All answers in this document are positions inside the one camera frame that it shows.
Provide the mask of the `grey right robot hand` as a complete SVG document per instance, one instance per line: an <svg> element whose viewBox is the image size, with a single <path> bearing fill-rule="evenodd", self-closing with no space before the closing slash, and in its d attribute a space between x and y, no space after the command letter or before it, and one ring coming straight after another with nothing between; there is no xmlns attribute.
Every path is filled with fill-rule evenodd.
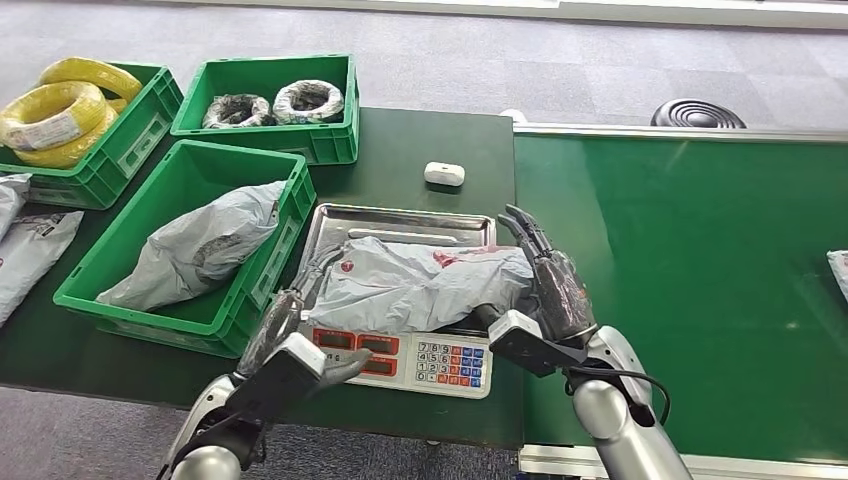
<svg viewBox="0 0 848 480"><path fill-rule="evenodd" d="M508 204L498 222L512 233L532 267L539 319L524 320L518 311L501 312L490 303L476 306L472 316L488 328L490 348L501 355L509 351L525 357L556 351L583 361L598 325L572 259L552 246L525 210Z"/></svg>

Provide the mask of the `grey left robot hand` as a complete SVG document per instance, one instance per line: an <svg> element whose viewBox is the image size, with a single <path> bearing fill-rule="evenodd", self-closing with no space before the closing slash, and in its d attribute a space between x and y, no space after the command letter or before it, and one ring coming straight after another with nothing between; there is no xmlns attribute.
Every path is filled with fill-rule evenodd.
<svg viewBox="0 0 848 480"><path fill-rule="evenodd" d="M238 385L253 377L262 365L300 326L306 300L315 291L325 271L333 261L342 257L341 247L330 246L304 256L291 284L281 288L266 308L258 330L253 334L233 373Z"/></svg>

